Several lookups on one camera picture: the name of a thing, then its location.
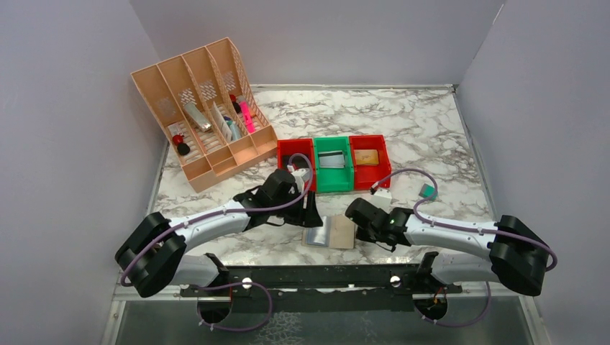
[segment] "mesh panel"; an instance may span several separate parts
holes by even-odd
[[[214,83],[212,83],[211,80],[206,80],[203,83],[200,83],[199,88],[201,89],[201,93],[204,95],[204,99],[206,101],[214,99],[216,96],[218,96]]]
[[[182,103],[183,106],[190,102],[197,104],[197,100],[196,100],[197,98],[195,98],[195,94],[193,93],[193,90],[191,90],[190,88],[182,90],[180,92],[179,96],[180,96],[180,102]]]
[[[240,85],[242,86],[242,94],[246,98],[246,102],[251,108],[250,113],[252,116],[258,118],[262,126],[266,126],[268,125],[268,122],[263,116],[260,116],[259,114],[258,107],[256,106],[256,102],[254,101],[254,95],[252,95],[252,90],[250,90],[250,84],[247,82],[246,79],[246,72],[244,70],[244,66],[241,63],[242,59],[233,45],[231,45],[231,53],[233,54],[233,60],[235,61],[235,70],[237,71],[237,78],[240,80]]]
[[[176,114],[176,107],[169,97],[162,98],[157,101],[157,108],[161,111],[161,115],[166,119],[170,119]]]
[[[237,85],[235,85],[235,77],[233,76],[233,72],[226,72],[222,76],[222,81],[224,81],[224,85],[227,87],[227,91],[233,91]]]

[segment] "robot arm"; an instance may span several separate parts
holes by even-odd
[[[386,213],[362,198],[352,202],[345,215],[358,226],[356,238],[362,241],[383,242],[393,249],[397,244],[427,245],[462,252],[434,259],[429,273],[438,286],[491,281],[523,295],[538,296],[542,290],[549,252],[525,241],[483,232],[501,230],[546,245],[513,216],[502,216],[497,223],[467,223],[420,214],[432,221],[428,224],[409,208],[393,208]],[[464,232],[447,225],[480,230]]]
[[[144,218],[114,259],[127,271],[129,281],[144,298],[158,293],[167,285],[213,285],[222,264],[215,257],[191,257],[185,253],[212,239],[266,224],[270,216],[278,216],[285,224],[296,226],[322,225],[316,209],[315,192],[308,191],[306,198],[289,207],[275,207],[299,197],[307,173],[307,169],[292,172],[278,169],[263,185],[236,195],[223,206],[191,216],[169,220],[159,212],[152,213]],[[249,211],[258,208],[269,210]],[[170,229],[176,230],[169,231],[156,246],[145,251],[150,242]],[[132,262],[138,255],[141,258],[134,265]]]
[[[167,285],[222,285],[227,282],[228,274],[226,267],[214,255],[191,257],[185,253],[218,237],[266,224],[270,216],[278,216],[285,223],[297,226],[322,226],[314,192],[307,193],[306,201],[302,198],[289,207],[275,207],[298,198],[306,180],[304,176],[307,176],[304,170],[293,170],[292,173],[276,170],[262,186],[238,194],[218,208],[171,221],[158,212],[152,213],[121,246],[115,260],[127,271],[129,281],[144,298]],[[255,208],[268,208],[269,211],[249,211]],[[357,225],[356,238],[362,241],[382,242],[393,248],[398,244],[428,245],[459,251],[428,253],[417,275],[418,280],[425,281],[428,290],[457,281],[501,282],[525,295],[539,295],[542,289],[549,257],[545,250],[505,236],[483,232],[472,234],[439,225],[500,229],[542,242],[512,216],[503,216],[498,223],[466,223],[423,215],[433,221],[428,224],[417,218],[411,209],[393,208],[386,213],[362,198],[356,199],[345,215]],[[168,234],[155,247],[144,250],[165,232]],[[141,259],[134,264],[138,255]]]

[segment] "screw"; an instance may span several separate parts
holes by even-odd
[[[246,278],[242,279],[242,282],[252,282],[252,280],[250,278],[246,277]],[[244,284],[242,286],[246,290],[248,290],[252,287],[252,285],[250,285],[250,284]]]
[[[395,288],[400,286],[400,277],[397,275],[393,275],[390,278],[390,284],[392,284],[392,286],[394,286]]]

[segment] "white wall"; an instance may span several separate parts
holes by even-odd
[[[162,59],[231,37],[251,83],[459,83],[504,0],[131,0]]]
[[[500,213],[559,255],[537,299],[553,344],[606,344],[610,2],[510,0],[457,90]]]
[[[127,0],[0,4],[0,343],[97,344],[162,138]]]

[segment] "small teal object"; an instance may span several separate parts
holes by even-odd
[[[419,196],[421,196],[423,198],[427,198],[427,197],[431,196],[433,193],[434,193],[434,187],[424,183],[424,185],[422,186],[422,189],[419,191]],[[437,196],[438,196],[438,194],[435,195],[432,198],[432,200],[436,200]]]
[[[231,129],[231,134],[232,134],[231,141],[232,142],[234,142],[237,139],[242,139],[242,135],[240,134],[239,129],[237,129],[237,126],[235,126],[235,123],[233,121],[231,121],[231,123],[229,124],[229,129]]]

